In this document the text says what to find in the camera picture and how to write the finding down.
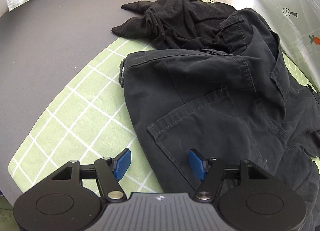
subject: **green checkered cloth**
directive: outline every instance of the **green checkered cloth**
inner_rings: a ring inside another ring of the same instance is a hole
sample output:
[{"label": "green checkered cloth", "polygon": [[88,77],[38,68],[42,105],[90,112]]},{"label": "green checkered cloth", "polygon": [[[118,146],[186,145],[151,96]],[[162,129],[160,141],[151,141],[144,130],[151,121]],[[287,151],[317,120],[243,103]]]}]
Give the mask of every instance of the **green checkered cloth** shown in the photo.
[{"label": "green checkered cloth", "polygon": [[[161,192],[140,147],[117,78],[129,53],[153,50],[148,44],[119,38],[89,62],[40,116],[9,163],[8,171],[25,192],[69,160],[92,164],[130,148],[132,163],[120,181],[131,192]],[[311,83],[284,55],[291,74],[302,85]],[[98,192],[94,180],[83,181]]]}]

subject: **pants pocket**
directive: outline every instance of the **pants pocket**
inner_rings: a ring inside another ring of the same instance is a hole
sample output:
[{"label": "pants pocket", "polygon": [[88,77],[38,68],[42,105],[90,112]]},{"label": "pants pocket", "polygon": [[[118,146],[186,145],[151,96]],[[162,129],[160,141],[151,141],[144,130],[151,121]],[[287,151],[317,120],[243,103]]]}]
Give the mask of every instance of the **pants pocket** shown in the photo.
[{"label": "pants pocket", "polygon": [[262,167],[266,164],[226,88],[182,105],[148,126],[147,130],[194,189],[199,182],[188,165],[191,148],[207,158],[217,157],[228,163],[237,164],[248,159]]}]

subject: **carrot print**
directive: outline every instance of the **carrot print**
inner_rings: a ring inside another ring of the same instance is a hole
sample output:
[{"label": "carrot print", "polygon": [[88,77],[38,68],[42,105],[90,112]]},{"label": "carrot print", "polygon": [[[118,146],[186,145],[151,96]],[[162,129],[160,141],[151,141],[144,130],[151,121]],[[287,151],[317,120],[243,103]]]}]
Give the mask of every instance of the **carrot print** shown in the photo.
[{"label": "carrot print", "polygon": [[309,35],[309,38],[311,39],[310,43],[315,43],[316,45],[320,45],[320,39],[318,37],[315,37],[314,35]]}]

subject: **black fabric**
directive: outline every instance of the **black fabric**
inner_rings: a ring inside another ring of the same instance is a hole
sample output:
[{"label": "black fabric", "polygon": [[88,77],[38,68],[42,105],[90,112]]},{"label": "black fabric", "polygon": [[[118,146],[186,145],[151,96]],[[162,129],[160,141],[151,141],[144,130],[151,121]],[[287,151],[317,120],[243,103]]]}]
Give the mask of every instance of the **black fabric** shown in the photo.
[{"label": "black fabric", "polygon": [[227,51],[217,42],[220,23],[236,9],[223,3],[204,3],[200,0],[138,1],[122,9],[143,14],[114,27],[112,32],[125,38],[146,37],[156,49],[213,48]]},{"label": "black fabric", "polygon": [[252,9],[234,12],[213,49],[156,50],[124,60],[126,105],[164,192],[199,186],[188,151],[229,163],[249,159],[277,176],[307,205],[303,231],[320,224],[319,95],[288,72],[278,35]]}]

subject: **gray table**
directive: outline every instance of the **gray table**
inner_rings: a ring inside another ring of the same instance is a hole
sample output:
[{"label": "gray table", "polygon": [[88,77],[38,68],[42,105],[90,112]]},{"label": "gray table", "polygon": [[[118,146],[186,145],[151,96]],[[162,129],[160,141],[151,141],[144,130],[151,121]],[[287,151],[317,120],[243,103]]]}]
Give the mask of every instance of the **gray table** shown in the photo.
[{"label": "gray table", "polygon": [[21,194],[8,164],[42,112],[69,81],[116,40],[111,28],[138,0],[31,0],[0,17],[0,190]]}]

